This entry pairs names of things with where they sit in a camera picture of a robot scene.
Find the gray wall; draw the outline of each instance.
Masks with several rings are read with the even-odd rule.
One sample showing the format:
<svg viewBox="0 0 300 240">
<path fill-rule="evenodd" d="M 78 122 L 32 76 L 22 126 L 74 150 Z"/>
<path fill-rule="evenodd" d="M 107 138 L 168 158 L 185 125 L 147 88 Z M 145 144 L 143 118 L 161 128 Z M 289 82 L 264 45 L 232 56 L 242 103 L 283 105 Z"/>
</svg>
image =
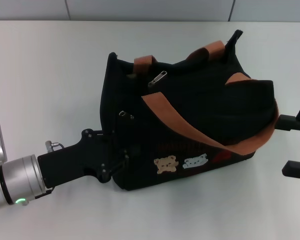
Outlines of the gray wall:
<svg viewBox="0 0 300 240">
<path fill-rule="evenodd" d="M 246 22 L 300 22 L 300 0 L 0 0 L 0 20 L 229 19 Z"/>
</svg>

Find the green led light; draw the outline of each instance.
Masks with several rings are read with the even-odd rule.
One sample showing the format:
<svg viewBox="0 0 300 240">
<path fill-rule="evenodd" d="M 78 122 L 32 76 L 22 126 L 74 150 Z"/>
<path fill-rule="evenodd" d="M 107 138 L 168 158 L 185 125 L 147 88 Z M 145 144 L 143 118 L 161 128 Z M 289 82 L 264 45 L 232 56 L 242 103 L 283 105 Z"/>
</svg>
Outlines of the green led light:
<svg viewBox="0 0 300 240">
<path fill-rule="evenodd" d="M 17 201 L 15 201 L 15 203 L 16 203 L 16 204 L 18 204 L 18 203 L 20 203 L 20 202 L 24 202 L 24 201 L 26 201 L 26 199 L 25 199 L 25 198 L 20 198 L 20 199 L 18 199 Z"/>
</svg>

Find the brown leather strap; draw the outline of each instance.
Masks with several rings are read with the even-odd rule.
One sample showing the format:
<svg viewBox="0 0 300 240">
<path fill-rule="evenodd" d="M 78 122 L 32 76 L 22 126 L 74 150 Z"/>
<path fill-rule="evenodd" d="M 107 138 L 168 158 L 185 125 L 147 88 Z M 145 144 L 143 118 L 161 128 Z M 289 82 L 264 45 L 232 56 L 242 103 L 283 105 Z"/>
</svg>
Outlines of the brown leather strap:
<svg viewBox="0 0 300 240">
<path fill-rule="evenodd" d="M 225 49 L 226 49 L 226 47 L 222 43 L 222 41 L 215 41 L 213 43 L 210 43 L 204 47 L 201 47 L 201 48 L 195 50 L 186 59 L 187 60 L 195 59 L 199 56 L 204 55 L 206 52 L 208 52 L 209 61 L 217 60 L 217 59 L 220 59 L 224 55 Z"/>
<path fill-rule="evenodd" d="M 133 72 L 135 74 L 147 74 L 151 64 L 156 63 L 154 56 L 142 56 L 134 59 Z"/>
<path fill-rule="evenodd" d="M 228 82 L 237 82 L 249 80 L 250 78 L 246 77 L 242 73 L 235 73 L 230 77 Z M 276 105 L 276 113 L 272 122 L 265 127 L 262 131 L 256 134 L 253 137 L 250 137 L 246 140 L 239 142 L 234 145 L 223 145 L 207 135 L 203 134 L 192 125 L 190 125 L 170 104 L 170 102 L 166 99 L 166 97 L 161 92 L 156 92 L 153 94 L 145 95 L 142 97 L 144 102 L 148 105 L 148 107 L 152 110 L 152 112 L 171 130 L 174 132 L 192 139 L 194 141 L 204 143 L 210 145 L 212 147 L 217 147 L 225 150 L 229 150 L 231 152 L 247 155 L 255 152 L 258 148 L 264 145 L 272 136 L 275 130 L 275 124 L 279 117 L 279 111 L 277 103 Z"/>
</svg>

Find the white table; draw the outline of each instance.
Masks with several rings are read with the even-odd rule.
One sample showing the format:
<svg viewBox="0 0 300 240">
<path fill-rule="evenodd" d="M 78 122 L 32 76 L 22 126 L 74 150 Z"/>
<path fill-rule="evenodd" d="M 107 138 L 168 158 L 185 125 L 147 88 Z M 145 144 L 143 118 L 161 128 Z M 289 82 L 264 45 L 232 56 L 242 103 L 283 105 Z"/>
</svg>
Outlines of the white table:
<svg viewBox="0 0 300 240">
<path fill-rule="evenodd" d="M 243 30 L 243 69 L 273 80 L 280 113 L 300 109 L 300 23 L 0 21 L 0 122 L 8 160 L 101 129 L 108 54 L 176 63 Z M 276 130 L 247 161 L 136 191 L 83 177 L 0 210 L 0 239 L 300 240 L 300 132 Z"/>
</svg>

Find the black bag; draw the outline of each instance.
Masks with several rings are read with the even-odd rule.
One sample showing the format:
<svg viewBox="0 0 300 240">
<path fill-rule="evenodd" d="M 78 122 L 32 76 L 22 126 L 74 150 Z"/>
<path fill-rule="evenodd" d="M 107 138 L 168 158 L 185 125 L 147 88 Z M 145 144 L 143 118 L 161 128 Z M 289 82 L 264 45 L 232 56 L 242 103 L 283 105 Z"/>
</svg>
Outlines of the black bag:
<svg viewBox="0 0 300 240">
<path fill-rule="evenodd" d="M 126 190 L 196 175 L 251 158 L 274 131 L 273 82 L 242 69 L 235 44 L 214 42 L 176 64 L 153 56 L 108 58 L 100 118 L 112 139 L 113 176 Z"/>
</svg>

